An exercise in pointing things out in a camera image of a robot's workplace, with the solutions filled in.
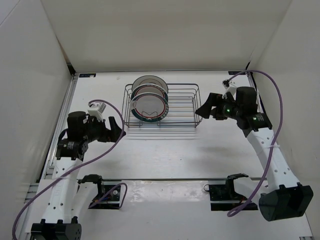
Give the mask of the green red rimmed plate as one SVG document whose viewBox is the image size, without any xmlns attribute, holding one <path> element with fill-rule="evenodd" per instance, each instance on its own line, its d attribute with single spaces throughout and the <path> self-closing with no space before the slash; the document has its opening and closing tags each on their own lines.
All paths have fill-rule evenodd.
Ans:
<svg viewBox="0 0 320 240">
<path fill-rule="evenodd" d="M 131 99 L 142 93 L 154 93 L 162 96 L 166 101 L 169 100 L 167 91 L 163 87 L 154 83 L 145 83 L 134 88 L 131 93 Z"/>
<path fill-rule="evenodd" d="M 168 101 L 156 93 L 145 92 L 136 95 L 130 102 L 131 113 L 140 121 L 159 122 L 169 112 Z"/>
</svg>

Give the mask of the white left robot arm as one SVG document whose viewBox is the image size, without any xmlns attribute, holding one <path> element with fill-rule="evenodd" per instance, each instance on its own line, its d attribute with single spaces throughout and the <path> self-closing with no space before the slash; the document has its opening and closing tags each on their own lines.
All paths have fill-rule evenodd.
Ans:
<svg viewBox="0 0 320 240">
<path fill-rule="evenodd" d="M 67 117 L 67 129 L 59 136 L 56 150 L 54 181 L 44 188 L 50 198 L 40 222 L 33 223 L 31 235 L 36 240 L 79 240 L 82 236 L 80 218 L 83 212 L 98 205 L 118 188 L 106 190 L 103 178 L 89 174 L 78 179 L 78 173 L 89 144 L 117 144 L 125 136 L 113 116 L 108 118 L 110 127 L 99 110 L 75 111 Z"/>
</svg>

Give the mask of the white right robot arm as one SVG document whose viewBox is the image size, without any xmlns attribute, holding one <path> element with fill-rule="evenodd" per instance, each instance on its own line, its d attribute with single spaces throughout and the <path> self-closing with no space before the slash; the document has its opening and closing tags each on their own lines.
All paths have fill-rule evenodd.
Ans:
<svg viewBox="0 0 320 240">
<path fill-rule="evenodd" d="M 253 147 L 264 170 L 259 183 L 243 173 L 229 175 L 224 193 L 230 200 L 241 195 L 246 202 L 232 209 L 233 217 L 248 204 L 256 204 L 268 222 L 301 217 L 305 214 L 314 193 L 309 185 L 302 185 L 276 145 L 276 135 L 268 117 L 258 112 L 257 93 L 253 87 L 238 87 L 225 94 L 210 93 L 195 114 L 204 119 L 236 120 L 245 138 Z"/>
</svg>

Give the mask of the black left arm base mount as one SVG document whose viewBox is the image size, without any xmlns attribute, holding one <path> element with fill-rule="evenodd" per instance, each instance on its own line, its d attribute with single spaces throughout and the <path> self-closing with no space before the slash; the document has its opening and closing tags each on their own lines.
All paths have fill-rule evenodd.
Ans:
<svg viewBox="0 0 320 240">
<path fill-rule="evenodd" d="M 78 185 L 92 183 L 97 186 L 97 195 L 93 198 L 89 209 L 119 210 L 124 204 L 128 192 L 128 185 L 120 182 L 114 185 L 104 185 L 101 175 L 89 174 L 78 180 Z"/>
</svg>

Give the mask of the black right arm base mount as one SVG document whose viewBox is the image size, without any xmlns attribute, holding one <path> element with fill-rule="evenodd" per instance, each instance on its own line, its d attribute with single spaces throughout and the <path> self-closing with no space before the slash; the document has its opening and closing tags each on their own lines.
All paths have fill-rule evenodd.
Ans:
<svg viewBox="0 0 320 240">
<path fill-rule="evenodd" d="M 203 191 L 209 194 L 211 211 L 230 211 L 243 204 L 247 198 L 234 189 L 234 180 L 249 179 L 244 173 L 232 174 L 221 180 L 210 180 L 203 186 Z"/>
</svg>

